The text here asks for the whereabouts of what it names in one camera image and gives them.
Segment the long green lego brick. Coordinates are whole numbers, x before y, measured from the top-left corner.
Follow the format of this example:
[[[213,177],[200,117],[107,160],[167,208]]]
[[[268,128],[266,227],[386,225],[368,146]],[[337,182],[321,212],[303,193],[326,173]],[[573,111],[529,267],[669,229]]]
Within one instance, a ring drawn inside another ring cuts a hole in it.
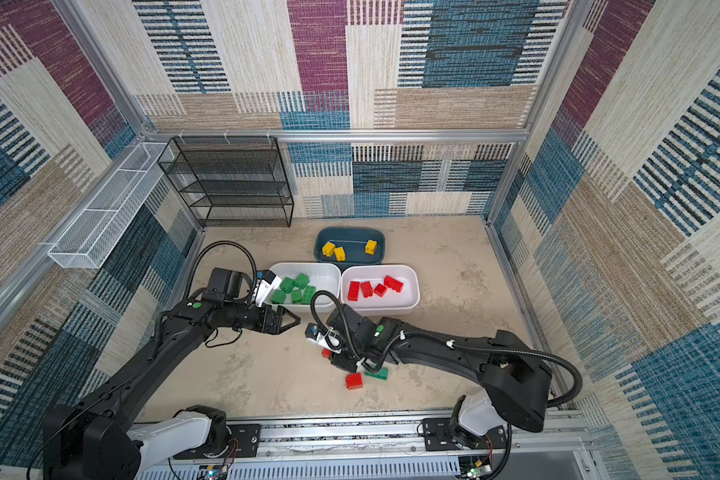
[[[315,287],[315,286],[312,286],[312,285],[307,285],[307,286],[302,290],[301,303],[302,303],[302,304],[309,304],[309,303],[311,302],[312,298],[314,297],[315,293],[316,293],[316,287]]]
[[[389,370],[386,367],[382,367],[378,371],[365,370],[364,375],[380,380],[387,380],[389,376]]]

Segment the long red lego brick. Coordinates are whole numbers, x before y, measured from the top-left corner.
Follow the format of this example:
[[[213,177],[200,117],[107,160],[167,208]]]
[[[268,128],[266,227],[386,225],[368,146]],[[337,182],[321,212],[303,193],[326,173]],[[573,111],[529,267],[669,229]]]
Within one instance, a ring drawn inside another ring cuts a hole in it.
[[[361,283],[358,281],[351,281],[348,288],[347,300],[356,302],[359,300]]]

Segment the yellow lego brick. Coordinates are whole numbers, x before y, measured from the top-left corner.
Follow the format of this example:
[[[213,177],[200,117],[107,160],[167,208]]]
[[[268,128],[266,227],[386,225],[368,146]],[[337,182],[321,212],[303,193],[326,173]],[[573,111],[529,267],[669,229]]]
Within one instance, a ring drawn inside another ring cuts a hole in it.
[[[323,256],[331,258],[334,255],[335,249],[336,246],[332,242],[326,242],[323,245],[321,252]]]
[[[338,262],[345,262],[346,261],[346,252],[343,247],[337,247],[334,249],[334,255],[335,259]]]
[[[369,255],[373,255],[376,251],[377,242],[374,240],[368,240],[365,245],[365,253]]]

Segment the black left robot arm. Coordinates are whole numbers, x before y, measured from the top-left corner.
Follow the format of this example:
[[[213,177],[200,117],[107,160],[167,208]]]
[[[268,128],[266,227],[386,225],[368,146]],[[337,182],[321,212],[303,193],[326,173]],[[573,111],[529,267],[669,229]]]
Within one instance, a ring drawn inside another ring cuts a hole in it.
[[[33,461],[45,479],[134,479],[185,451],[229,454],[236,442],[223,411],[202,405],[144,428],[138,413],[175,368],[222,329],[279,335],[289,310],[266,304],[281,280],[269,270],[250,275],[213,270],[207,286],[186,292],[161,312],[153,335],[101,387],[74,406],[58,405],[43,423],[43,445]]]

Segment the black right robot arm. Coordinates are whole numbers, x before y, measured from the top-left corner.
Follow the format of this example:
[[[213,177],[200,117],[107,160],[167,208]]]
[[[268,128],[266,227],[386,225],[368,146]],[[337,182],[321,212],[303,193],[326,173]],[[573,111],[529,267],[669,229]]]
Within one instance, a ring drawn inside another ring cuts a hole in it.
[[[459,448],[477,448],[496,428],[538,433],[547,410],[572,401],[583,388],[581,372],[570,361],[531,349],[510,331],[468,338],[389,317],[374,322],[324,290],[312,296],[312,314],[321,297],[333,310],[326,321],[316,318],[306,335],[324,342],[332,365],[350,374],[377,374],[388,362],[423,365],[479,386],[478,393],[461,396],[451,413],[447,431]]]

